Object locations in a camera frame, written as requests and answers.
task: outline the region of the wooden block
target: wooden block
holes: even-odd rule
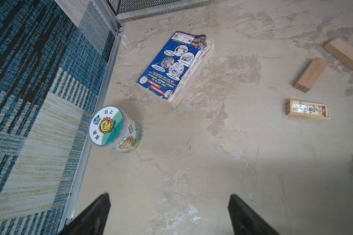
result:
[[[327,65],[326,60],[315,58],[293,87],[305,93],[308,92]]]
[[[336,59],[353,70],[353,47],[340,38],[330,41],[323,47]]]
[[[287,115],[319,121],[330,119],[328,105],[303,100],[287,102]]]

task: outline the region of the blue book cover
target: blue book cover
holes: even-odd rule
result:
[[[205,35],[176,31],[137,83],[167,100],[205,46]]]

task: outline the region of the blue patterned rug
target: blue patterned rug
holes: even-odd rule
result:
[[[0,0],[0,234],[60,223],[114,41],[81,2]]]

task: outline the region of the sunflower cartoon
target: sunflower cartoon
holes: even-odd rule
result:
[[[119,146],[119,148],[130,148],[133,143],[135,143],[135,138],[132,136],[127,137],[127,139]]]
[[[115,124],[116,121],[112,120],[111,117],[105,117],[99,124],[99,131],[103,134],[112,132],[113,129],[114,131],[116,131],[116,128],[114,127]]]

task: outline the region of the cylindrical container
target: cylindrical container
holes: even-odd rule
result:
[[[120,108],[107,106],[93,116],[89,136],[99,147],[127,153],[140,143],[143,132],[141,127]]]

